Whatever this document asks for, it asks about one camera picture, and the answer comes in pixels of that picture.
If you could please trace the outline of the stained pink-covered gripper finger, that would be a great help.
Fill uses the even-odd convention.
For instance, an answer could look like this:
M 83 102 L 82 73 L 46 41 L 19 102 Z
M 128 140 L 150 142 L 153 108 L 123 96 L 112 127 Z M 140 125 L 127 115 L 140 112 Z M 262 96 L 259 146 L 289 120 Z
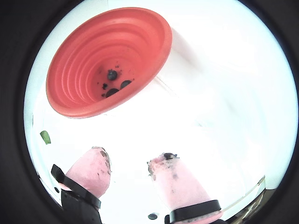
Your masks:
M 170 210 L 166 224 L 225 224 L 218 200 L 211 199 L 191 170 L 172 153 L 147 162 L 152 183 Z

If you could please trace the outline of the pink-covered black gripper finger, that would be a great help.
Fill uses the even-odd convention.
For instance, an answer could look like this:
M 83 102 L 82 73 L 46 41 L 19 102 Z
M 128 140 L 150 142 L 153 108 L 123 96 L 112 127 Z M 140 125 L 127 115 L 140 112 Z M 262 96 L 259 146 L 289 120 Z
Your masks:
M 92 147 L 65 174 L 53 165 L 51 174 L 61 188 L 63 211 L 80 224 L 102 223 L 101 201 L 111 179 L 110 158 L 102 147 Z

